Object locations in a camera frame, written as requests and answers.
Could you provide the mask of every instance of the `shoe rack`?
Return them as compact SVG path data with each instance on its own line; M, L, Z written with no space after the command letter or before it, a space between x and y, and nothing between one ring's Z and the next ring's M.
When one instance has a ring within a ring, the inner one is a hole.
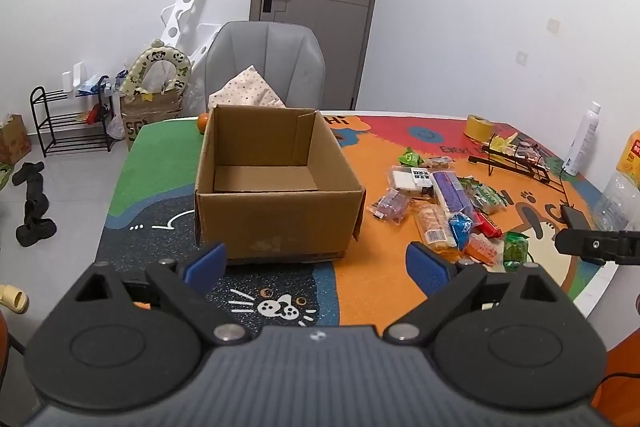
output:
M103 76L98 82L98 91L95 94L78 94L74 97L73 92L65 92L64 90L45 91L44 87L38 86L31 91L30 103L31 114L33 115L33 123L38 134L38 141L42 149L42 155L46 158L48 154L53 153L70 153L88 150L107 149L111 152L111 147L115 141L107 133L108 118L113 118L113 92L111 84L107 83L108 76ZM51 114L49 104L54 104L68 98L79 98L84 96L96 96L97 103L103 108L105 101L109 100L109 109L107 111L100 110L98 119L94 124L87 125L84 121L79 120L82 112L70 112L64 114ZM36 114L36 106L43 105L45 118L39 120ZM61 130L82 130L87 128L96 128L95 133L82 132L79 136L60 136Z

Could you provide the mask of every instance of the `table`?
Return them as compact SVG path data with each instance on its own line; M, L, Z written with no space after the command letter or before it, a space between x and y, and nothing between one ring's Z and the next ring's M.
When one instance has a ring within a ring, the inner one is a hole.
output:
M470 154L480 154L478 145L463 134L464 120L380 113L325 115L325 120L367 188L367 204L386 190L386 172L397 164L407 146L425 156L451 156L456 160L457 174L473 175L503 191L510 204L492 216L494 221L504 231L529 235L533 258L572 299L587 295L587 312L593 308L600 296L597 293L604 288L590 293L585 287L592 279L603 286L612 273L605 267L609 271L594 278L598 267L556 251L553 237L564 227L559 214L561 193L497 168L489 176L487 166L469 163L466 158ZM496 130L504 137L516 132L508 124L497 124ZM523 133L518 139L531 140ZM196 250L193 183L201 143L202 136L190 119L142 128L118 180L97 260L110 261L121 270L140 269L165 257L184 259ZM550 168L559 171L561 160L544 152ZM600 193L580 175L565 177L570 203L589 215L588 208ZM373 324L382 331L425 299L404 267L406 245L416 240L419 234L412 217L397 226L377 221L366 212L360 240L351 241L343 259L231 266L207 298L252 331L261 325L290 324L284 318L264 317L258 312L257 305L269 298L290 299L300 311L296 322L302 327Z

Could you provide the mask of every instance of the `blue gripper pad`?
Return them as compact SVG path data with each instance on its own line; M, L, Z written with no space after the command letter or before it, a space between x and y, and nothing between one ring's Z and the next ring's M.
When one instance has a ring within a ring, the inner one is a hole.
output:
M181 276L189 286L206 295L225 274L226 248L222 243L200 248L197 255L182 263Z
M406 247L405 263L409 277L427 297L446 286L458 273L455 265L418 241Z

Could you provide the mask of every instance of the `blue snack package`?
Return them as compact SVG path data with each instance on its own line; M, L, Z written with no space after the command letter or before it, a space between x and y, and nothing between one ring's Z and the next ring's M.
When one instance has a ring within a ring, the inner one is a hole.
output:
M451 233L456 240L456 246L458 250L462 251L469 241L469 233L473 228L474 222L462 212L454 214L449 219L449 226L451 227Z

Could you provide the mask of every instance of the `tile floor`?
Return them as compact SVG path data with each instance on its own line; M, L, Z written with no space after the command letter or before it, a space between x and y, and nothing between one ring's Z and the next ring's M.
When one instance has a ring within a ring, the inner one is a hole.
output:
M11 181L0 190L0 284L24 290L30 299L24 315L2 307L9 331L27 344L33 331L53 309L71 284L94 261L111 196L127 156L124 142L107 151L48 156L42 172L49 198L45 217L58 227L56 235L29 248L21 247L15 229L24 219L26 184ZM23 161L42 160L40 147ZM13 349L0 391L0 421L21 425L36 406L22 357Z

